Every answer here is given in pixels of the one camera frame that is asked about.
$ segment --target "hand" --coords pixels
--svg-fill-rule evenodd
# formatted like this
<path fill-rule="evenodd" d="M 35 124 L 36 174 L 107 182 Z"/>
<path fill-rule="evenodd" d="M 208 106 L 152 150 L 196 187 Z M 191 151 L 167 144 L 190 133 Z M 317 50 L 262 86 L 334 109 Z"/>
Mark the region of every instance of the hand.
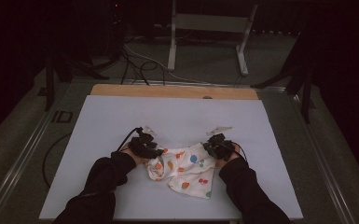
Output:
<path fill-rule="evenodd" d="M 133 152 L 129 148 L 129 143 L 126 143 L 126 145 L 124 145 L 124 147 L 120 150 L 120 152 L 129 154 L 132 157 L 132 159 L 135 161 L 136 165 L 141 163 L 146 163 L 149 161 L 149 159 L 138 157 L 135 154 L 133 154 Z"/>
<path fill-rule="evenodd" d="M 236 151 L 236 152 L 238 152 L 238 153 L 240 153 L 240 146 L 238 146 L 237 144 L 232 144 L 233 146 L 234 146 L 234 150 Z M 221 160 L 216 160 L 216 165 L 215 165 L 215 167 L 216 168 L 223 168 L 223 166 L 225 166 L 229 161 L 232 161 L 232 160 L 234 160 L 234 159 L 236 159 L 236 158 L 239 158 L 240 156 L 237 154 L 237 153 L 235 153 L 235 152 L 232 152 L 231 153 L 231 156 L 228 158 L 228 161 L 224 161 L 223 159 L 221 159 Z"/>

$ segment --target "metal frame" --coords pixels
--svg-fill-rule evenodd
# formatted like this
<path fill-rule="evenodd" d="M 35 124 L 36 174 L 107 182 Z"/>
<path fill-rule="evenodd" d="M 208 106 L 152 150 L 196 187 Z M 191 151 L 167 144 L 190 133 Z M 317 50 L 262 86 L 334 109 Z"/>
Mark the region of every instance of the metal frame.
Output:
<path fill-rule="evenodd" d="M 153 82 L 153 85 L 158 85 L 160 82 Z M 173 86 L 206 86 L 206 85 L 200 85 L 200 84 L 194 84 L 191 83 L 169 83 L 169 85 Z M 68 85 L 63 85 L 63 87 L 59 88 L 59 94 L 58 99 L 62 99 L 62 97 L 65 95 L 66 91 L 68 90 Z M 256 90 L 258 92 L 277 92 L 277 93 L 284 93 L 284 88 L 266 88 L 264 90 Z M 2 185 L 0 186 L 0 212 L 3 209 L 4 205 L 6 204 L 8 197 L 10 196 L 12 190 L 17 185 L 17 182 L 19 181 L 21 174 L 23 170 L 25 169 L 25 166 L 28 164 L 28 161 L 30 160 L 31 156 L 33 155 L 41 137 L 44 134 L 44 131 L 46 130 L 49 121 L 53 117 L 53 111 L 55 110 L 57 104 L 60 102 L 60 100 L 56 101 L 53 105 L 51 110 L 49 112 L 46 112 L 44 116 L 39 121 L 37 127 L 35 128 L 34 133 L 30 137 L 28 143 L 22 150 L 22 153 L 17 158 L 17 160 L 14 162 L 13 166 L 10 168 L 9 172 L 7 173 L 7 176 L 5 177 Z M 300 101 L 296 95 L 292 98 L 292 106 L 294 107 L 295 111 L 297 112 L 297 119 L 299 122 L 303 125 L 303 128 L 305 132 L 307 133 L 308 139 L 311 140 L 311 146 L 313 149 L 313 154 L 316 159 L 316 163 L 321 171 L 321 175 L 324 179 L 325 185 L 329 191 L 329 194 L 331 196 L 333 204 L 336 206 L 336 209 L 338 211 L 339 218 L 341 219 L 342 223 L 344 224 L 355 224 L 356 221 L 353 217 L 353 214 L 351 212 L 351 209 L 347 205 L 347 202 L 344 198 L 344 195 L 342 194 L 342 190 L 339 187 L 339 184 L 336 180 L 336 178 L 333 176 L 333 173 L 330 169 L 330 166 L 328 165 L 325 155 L 315 140 L 315 130 L 310 126 L 310 124 L 306 124 L 301 117 L 301 111 L 298 108 L 298 105 L 300 104 Z M 229 222 L 230 224 L 235 223 L 242 223 L 240 220 L 231 220 Z"/>
<path fill-rule="evenodd" d="M 174 71 L 176 61 L 176 29 L 204 30 L 204 31 L 223 31 L 232 33 L 243 33 L 240 45 L 237 45 L 237 57 L 243 76 L 248 76 L 249 71 L 246 65 L 243 50 L 245 49 L 249 34 L 251 32 L 257 5 L 252 7 L 248 18 L 243 17 L 223 17 L 211 15 L 194 15 L 176 13 L 176 0 L 173 0 L 173 14 L 171 26 L 171 46 L 168 57 L 168 69 Z"/>

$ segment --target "dark background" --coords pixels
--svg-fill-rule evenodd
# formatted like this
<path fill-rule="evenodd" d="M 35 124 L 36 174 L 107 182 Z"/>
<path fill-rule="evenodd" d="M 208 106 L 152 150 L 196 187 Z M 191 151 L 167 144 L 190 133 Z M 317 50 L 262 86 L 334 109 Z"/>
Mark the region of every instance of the dark background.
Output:
<path fill-rule="evenodd" d="M 119 28 L 107 28 L 113 19 L 108 18 L 105 4 L 0 0 L 0 123 L 33 87 L 52 43 L 85 62 L 90 55 L 115 51 Z M 178 1 L 178 11 L 197 13 L 200 4 L 201 0 Z M 115 13 L 124 13 L 124 21 L 141 35 L 153 37 L 154 24 L 170 23 L 171 1 L 132 0 L 121 7 Z M 246 8 L 242 1 L 202 3 L 205 14 L 241 16 Z M 263 1 L 253 28 L 258 35 L 298 35 L 287 62 L 296 64 L 299 55 L 306 55 L 306 63 L 313 67 L 313 83 L 359 162 L 359 1 Z M 105 41 L 110 41 L 110 49 L 104 49 Z"/>

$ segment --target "black cable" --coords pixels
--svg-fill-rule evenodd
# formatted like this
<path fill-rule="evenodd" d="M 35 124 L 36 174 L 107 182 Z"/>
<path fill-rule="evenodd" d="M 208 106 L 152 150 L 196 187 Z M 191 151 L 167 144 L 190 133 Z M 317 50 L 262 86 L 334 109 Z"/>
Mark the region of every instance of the black cable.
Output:
<path fill-rule="evenodd" d="M 237 145 L 237 146 L 241 149 L 242 154 L 243 154 L 243 156 L 244 156 L 245 160 L 246 160 L 246 161 L 248 161 L 248 159 L 246 158 L 245 151 L 243 151 L 243 148 L 241 147 L 241 145 L 240 145 L 240 144 L 238 144 L 238 143 L 236 143 L 236 142 L 232 142 L 232 143 L 233 143 L 233 144 L 235 144 L 235 145 Z"/>
<path fill-rule="evenodd" d="M 135 78 L 130 85 L 133 85 L 133 83 L 135 83 L 137 80 L 138 80 L 138 78 Z"/>
<path fill-rule="evenodd" d="M 144 68 L 144 66 L 148 65 L 149 63 L 154 64 L 154 67 L 152 67 L 152 68 Z M 140 69 L 141 69 L 141 70 L 146 70 L 146 71 L 151 71 L 151 70 L 155 70 L 158 66 L 159 66 L 158 63 L 153 62 L 153 61 L 149 61 L 149 62 L 143 63 L 143 64 L 141 65 Z"/>
<path fill-rule="evenodd" d="M 124 138 L 124 141 L 120 144 L 120 146 L 117 148 L 116 151 L 120 151 L 121 148 L 124 146 L 124 144 L 127 142 L 127 139 L 129 139 L 129 137 L 133 134 L 133 132 L 135 132 L 138 128 L 134 128 L 132 129 L 132 131 L 130 131 L 129 134 L 127 134 L 126 138 Z"/>
<path fill-rule="evenodd" d="M 53 145 L 51 145 L 48 148 L 48 151 L 45 154 L 45 157 L 43 158 L 43 163 L 42 163 L 42 175 L 43 175 L 43 179 L 45 180 L 46 185 L 48 186 L 48 188 L 50 188 L 50 183 L 48 182 L 48 178 L 46 177 L 46 160 L 48 159 L 48 154 L 50 153 L 50 151 L 57 145 L 59 144 L 64 138 L 70 136 L 72 133 L 68 133 L 66 135 L 64 135 L 63 137 L 59 138 L 57 141 L 55 141 L 53 143 Z"/>
<path fill-rule="evenodd" d="M 139 56 L 136 56 L 136 55 L 130 55 L 125 49 L 122 51 L 122 53 L 123 53 L 123 57 L 124 57 L 126 60 L 130 60 L 130 57 L 132 57 L 132 58 L 137 58 L 137 59 L 142 59 L 142 60 L 148 60 L 149 62 L 146 62 L 146 63 L 156 63 L 156 62 L 154 62 L 154 61 L 152 61 L 152 60 L 149 60 L 149 59 L 147 59 L 147 58 L 144 58 L 144 57 L 139 57 Z M 133 61 L 130 60 L 130 63 L 131 63 L 135 68 L 141 69 L 141 67 L 138 66 L 138 65 L 136 65 Z M 151 68 L 151 69 L 145 69 L 145 70 L 154 70 L 154 69 L 156 69 L 156 68 L 157 68 L 157 67 L 155 66 L 155 67 L 153 67 L 153 68 Z"/>
<path fill-rule="evenodd" d="M 139 69 L 139 73 L 140 73 L 140 76 L 141 78 L 144 80 L 144 82 L 146 83 L 147 86 L 150 86 L 150 84 L 147 82 L 145 76 L 144 76 L 144 73 L 142 72 L 144 70 L 144 66 L 146 65 L 147 63 L 143 63 L 141 65 L 141 68 Z"/>
<path fill-rule="evenodd" d="M 112 65 L 114 65 L 115 63 L 117 63 L 117 60 L 113 60 L 113 59 L 109 59 L 108 62 L 106 63 L 100 63 L 100 64 L 97 64 L 97 65 L 93 65 L 91 66 L 90 68 L 92 70 L 95 70 L 95 71 L 103 71 L 103 70 L 106 70 L 108 69 L 109 67 L 111 67 Z"/>
<path fill-rule="evenodd" d="M 129 69 L 129 64 L 130 64 L 130 61 L 127 60 L 127 64 L 126 64 L 126 70 L 124 70 L 124 74 L 123 74 L 123 77 L 121 78 L 121 82 L 120 84 L 123 85 L 123 82 L 124 82 L 124 78 L 126 77 L 127 75 L 127 70 Z"/>
<path fill-rule="evenodd" d="M 132 37 L 132 38 L 129 39 L 129 40 L 124 40 L 124 44 L 131 43 L 131 42 L 134 41 L 135 39 L 137 39 L 137 38 L 143 38 L 143 37 L 144 37 L 144 36 L 142 36 L 142 35 L 134 36 L 134 37 Z"/>
<path fill-rule="evenodd" d="M 161 66 L 161 64 L 159 64 L 159 67 L 161 68 L 161 72 L 162 72 L 162 85 L 165 86 L 165 71 L 164 68 Z"/>
<path fill-rule="evenodd" d="M 132 84 L 139 78 L 142 78 L 142 76 L 138 73 L 138 71 L 136 70 L 136 65 L 134 63 L 130 63 L 131 67 L 132 67 L 132 72 L 135 75 L 135 80 L 132 82 Z"/>
<path fill-rule="evenodd" d="M 220 147 L 225 147 L 226 149 L 228 149 L 228 150 L 234 152 L 235 154 L 237 154 L 237 155 L 240 156 L 241 158 L 244 158 L 246 161 L 248 161 L 248 160 L 246 159 L 246 155 L 245 155 L 245 152 L 243 151 L 242 147 L 241 147 L 239 144 L 235 143 L 235 142 L 232 142 L 232 143 L 235 144 L 235 145 L 237 145 L 237 146 L 241 149 L 241 151 L 242 151 L 242 153 L 243 153 L 243 156 L 241 155 L 241 153 L 237 152 L 235 149 L 232 149 L 232 148 L 230 148 L 230 147 L 227 147 L 227 146 L 225 146 L 225 145 L 223 145 L 223 144 L 221 144 L 221 143 L 218 143 L 218 145 L 219 145 Z"/>

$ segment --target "metal stand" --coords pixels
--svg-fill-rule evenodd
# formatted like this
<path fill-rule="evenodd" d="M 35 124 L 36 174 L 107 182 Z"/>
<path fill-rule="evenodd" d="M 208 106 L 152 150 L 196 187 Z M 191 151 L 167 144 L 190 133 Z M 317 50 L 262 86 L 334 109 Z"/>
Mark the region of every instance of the metal stand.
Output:
<path fill-rule="evenodd" d="M 232 33 L 243 33 L 243 39 L 237 46 L 238 62 L 243 76 L 248 76 L 248 67 L 246 65 L 243 50 L 251 32 L 253 20 L 257 5 L 252 7 L 251 14 L 248 18 L 242 17 L 223 17 L 211 15 L 194 15 L 176 13 L 176 0 L 173 0 L 173 15 L 171 28 L 171 47 L 168 58 L 168 69 L 175 69 L 176 60 L 176 29 L 203 30 L 203 31 L 222 31 Z"/>
<path fill-rule="evenodd" d="M 301 102 L 301 114 L 307 123 L 310 123 L 309 108 L 311 100 L 311 82 L 312 82 L 312 66 L 293 66 L 287 70 L 281 71 L 281 73 L 272 77 L 262 83 L 251 85 L 252 88 L 264 89 L 267 86 L 284 79 L 286 77 L 292 77 L 289 84 L 284 89 L 287 94 L 297 94 L 303 86 L 303 95 Z"/>
<path fill-rule="evenodd" d="M 72 79 L 68 64 L 72 67 L 78 68 L 84 71 L 88 76 L 95 79 L 109 79 L 109 77 L 101 76 L 100 74 L 92 71 L 82 63 L 79 63 L 64 53 L 57 53 L 53 49 L 48 51 L 46 58 L 46 107 L 45 111 L 49 111 L 54 103 L 54 71 L 57 72 L 61 81 L 69 82 Z"/>

